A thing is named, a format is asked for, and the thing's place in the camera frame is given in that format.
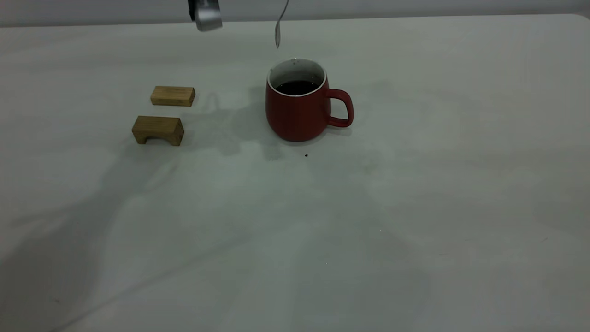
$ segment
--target table surface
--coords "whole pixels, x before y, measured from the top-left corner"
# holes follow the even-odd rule
[[[1,331],[590,329],[587,19],[281,27],[0,29]],[[270,131],[292,56],[350,128]]]

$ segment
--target dark liquid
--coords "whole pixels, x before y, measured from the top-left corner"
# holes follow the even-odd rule
[[[305,95],[317,89],[319,85],[310,81],[292,81],[278,86],[277,91],[285,95]]]

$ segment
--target mug handle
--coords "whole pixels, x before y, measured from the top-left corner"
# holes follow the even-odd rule
[[[350,95],[342,90],[328,89],[328,91],[326,92],[326,97],[342,100],[344,102],[344,105],[346,105],[346,111],[348,112],[348,119],[339,119],[331,116],[328,124],[330,126],[340,128],[350,126],[352,124],[352,121],[355,119],[355,109],[352,107],[352,99],[350,98]]]

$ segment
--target spoon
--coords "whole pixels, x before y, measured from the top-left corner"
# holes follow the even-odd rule
[[[287,11],[287,6],[289,6],[289,0],[287,0],[283,12],[278,18],[277,25],[274,27],[274,43],[277,45],[277,48],[281,45],[281,19],[283,18],[283,15],[285,15],[285,11]]]

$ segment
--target wooden block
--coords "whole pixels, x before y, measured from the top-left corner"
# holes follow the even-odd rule
[[[192,106],[195,89],[181,86],[156,86],[152,92],[152,105]]]
[[[145,144],[148,138],[162,138],[177,147],[181,144],[184,128],[179,118],[138,116],[131,132],[138,144]]]

